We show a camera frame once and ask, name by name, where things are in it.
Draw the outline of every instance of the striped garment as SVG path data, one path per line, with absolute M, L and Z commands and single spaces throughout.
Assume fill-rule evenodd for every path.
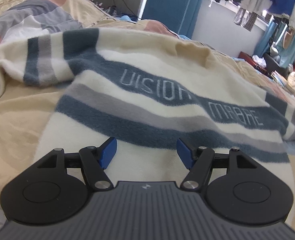
M 34 161 L 53 148 L 75 152 L 114 136 L 118 150 L 106 170 L 114 184 L 180 183 L 188 173 L 176 153 L 182 137 L 220 153 L 240 147 L 295 194 L 284 143 L 295 142 L 295 108 L 240 78 L 207 47 L 156 33 L 87 28 L 1 44 L 0 90 L 3 70 L 30 86 L 72 81 Z

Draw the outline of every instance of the metal screw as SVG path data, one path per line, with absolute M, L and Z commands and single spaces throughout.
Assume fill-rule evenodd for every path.
M 199 184 L 196 181 L 193 180 L 187 180 L 183 183 L 183 187 L 184 188 L 188 188 L 188 189 L 195 189 L 199 186 Z
M 240 150 L 240 148 L 237 147 L 237 146 L 233 146 L 233 147 L 231 148 L 231 150 L 232 150 L 233 152 L 237 152 L 237 151 Z
M 106 180 L 99 180 L 95 182 L 94 186 L 99 189 L 107 189 L 110 187 L 110 183 Z

